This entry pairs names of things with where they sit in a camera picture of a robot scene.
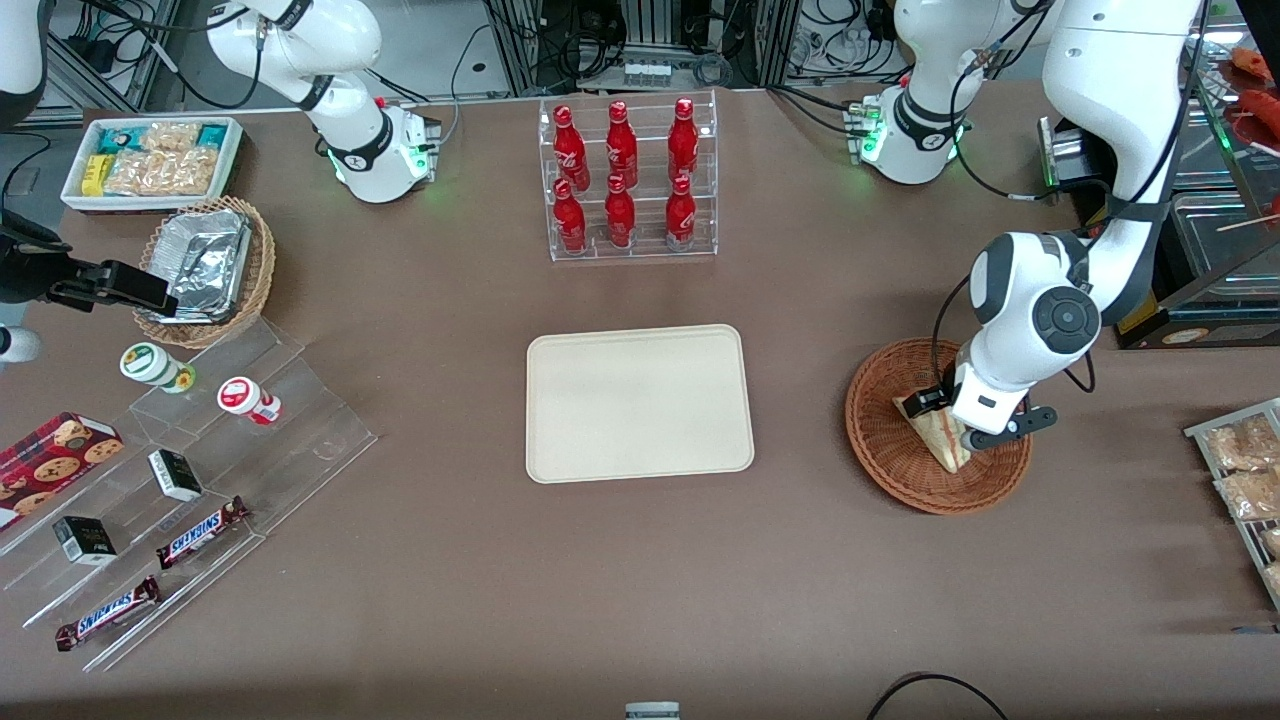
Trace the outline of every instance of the cookie box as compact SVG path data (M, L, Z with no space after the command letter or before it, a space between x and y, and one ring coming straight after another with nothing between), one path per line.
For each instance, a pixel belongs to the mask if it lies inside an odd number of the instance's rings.
M0 532L123 447L110 425L61 413L0 451Z

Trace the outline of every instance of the coca-cola bottle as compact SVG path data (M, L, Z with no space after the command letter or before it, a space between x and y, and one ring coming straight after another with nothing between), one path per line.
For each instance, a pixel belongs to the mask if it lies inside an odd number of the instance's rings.
M667 136L667 174L672 182L682 174L694 177L698 169L698 127L694 126L694 101L687 97L676 100L676 122Z
M556 178L552 186L556 192L556 205L552 214L556 215L556 229L564 245L564 252L581 255L586 252L586 215L582 206L573 197L573 188L564 178Z
M568 178L575 191L586 192L591 187L591 173L586 169L586 143L573 127L573 113L567 105L559 105L552 115L556 118L556 164L561 177Z
M627 120L627 104L621 100L609 104L609 135L604 145L609 150L609 172L621 173L627 187L635 187L640 182L640 154L636 131Z
M636 229L636 204L627 192L622 173L609 176L609 196L604 200L604 214L609 218L609 242L626 250Z
M694 242L694 213L698 205L689 195L689 176L680 176L671 183L667 199L667 247L684 252Z

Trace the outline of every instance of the table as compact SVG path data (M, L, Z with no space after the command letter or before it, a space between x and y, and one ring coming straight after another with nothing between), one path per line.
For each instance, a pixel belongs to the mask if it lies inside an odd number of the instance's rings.
M1062 420L1007 501L906 509L845 438L854 370L927 334L995 234L1073 214L959 167L895 186L764 92L718 101L721 255L639 268L548 260L535 102L466 105L439 182L385 206L333 179L301 114L242 115L233 187L279 247L266 315L383 438L110 673L82 675L0 606L3 715L590 719L669 698L691 720L844 719L937 670L1014 717L1275 717L1280 643L1228 633L1271 621L1266 594L1180 428L1276 395L1276 354L1107 336L1096 395L1037 389ZM1047 111L1036 85L989 83L970 161L1032 187ZM155 223L68 213L61 233L87 259L136 260ZM63 409L110 419L141 393L115 370L140 337L129 313L40 306L28 323L46 352L0 374L0 437ZM742 334L750 469L525 475L530 341L699 323ZM975 327L956 310L945 336ZM906 691L882 717L979 716L956 692Z

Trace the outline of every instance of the acrylic display rack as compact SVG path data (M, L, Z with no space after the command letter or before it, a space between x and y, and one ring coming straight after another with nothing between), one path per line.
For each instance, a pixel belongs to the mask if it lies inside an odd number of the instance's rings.
M1217 457L1210 452L1207 441L1208 432L1215 428L1221 428L1222 425L1239 423L1240 420L1253 418L1254 415L1262 415L1267 419L1267 423L1271 424L1271 432L1276 433L1276 437L1280 437L1280 416L1277 416L1277 411L1280 411L1280 398L1268 400L1183 430L1183 434L1196 441L1196 446L1199 447L1201 455L1204 456L1204 462L1208 464L1210 471L1213 473L1213 488L1217 489L1219 495L1222 495L1222 479L1226 478L1230 471L1224 470L1219 465ZM1222 495L1222 500L1230 505L1230 501L1225 495ZM1244 547L1249 551L1249 557L1253 560L1253 565L1258 570L1258 577L1262 578L1262 569L1277 560L1271 555L1271 551L1267 550L1266 543L1262 542L1262 533L1280 525L1280 521L1240 520L1236 519L1234 514L1231 514L1231 518L1235 523L1235 528L1240 530L1240 537L1244 539ZM1271 588L1271 584L1265 579L1262 585L1267 589L1267 594L1271 596L1271 605L1280 611L1280 594L1277 594Z
M694 124L698 126L698 169L694 173L690 195L698 205L694 215L694 240L682 252L667 247L667 199L671 197L671 177L667 173L667 135L675 119L676 100L689 97L694 101ZM608 105L602 105L594 97L557 97L543 100L539 106L538 151L543 170L543 204L547 206L547 237L554 261L591 260L676 260L689 256L716 255L719 249L719 218L717 215L717 196L719 183L717 177L718 155L717 136L719 132L716 117L716 95L713 92L682 94L637 94L625 96L631 127L636 132L636 145L640 154L640 182L631 188L636 205L636 233L630 249L621 250L609 242L608 224L604 215L604 199L608 196L609 161L604 138L609 133ZM570 255L556 229L556 215L552 208L556 196L552 183L559 177L556 164L556 123L552 110L558 105L568 105L573 111L573 124L586 142L586 167L591 173L591 186L577 195L586 213L586 252Z
M93 634L64 655L84 671L106 670L261 544L291 512L340 473L376 437L325 388L301 357L302 346L264 319L220 340L191 364L196 386L182 395L154 388L111 424L125 448L0 536L3 601L23 626L47 635L155 575L163 602ZM215 395L223 380L246 375L280 398L271 425L229 415ZM204 486L195 502L164 496L147 462L157 447L180 452ZM161 570L156 548L239 495L252 515L195 555ZM118 556L102 566L67 560L52 532L63 515L100 519Z

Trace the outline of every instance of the brown wicker basket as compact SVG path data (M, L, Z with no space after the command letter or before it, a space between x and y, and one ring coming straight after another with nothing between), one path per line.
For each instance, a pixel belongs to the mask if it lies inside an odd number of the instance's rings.
M219 197L197 202L189 208L183 208L180 213L212 213L215 210L236 210L243 213L253 222L253 236L250 240L248 258L244 260L244 279L241 282L239 309L236 315L220 325L161 325L142 316L137 310L133 319L147 337L166 345L178 345L191 350L202 350L214 343L218 338L243 327L262 311L266 305L266 296L271 292L271 273L275 270L275 240L271 237L271 228L266 227L262 215L252 205L238 197ZM142 269L151 264L151 254L155 252L156 240L160 237L157 227L151 233L151 241L142 251Z
M954 342L940 341L938 363L946 365L957 350ZM937 515L986 510L1023 479L1030 464L1032 438L974 452L957 473L947 473L893 405L895 397L933 384L929 338L904 340L877 350L849 386L849 441L872 479L911 507Z

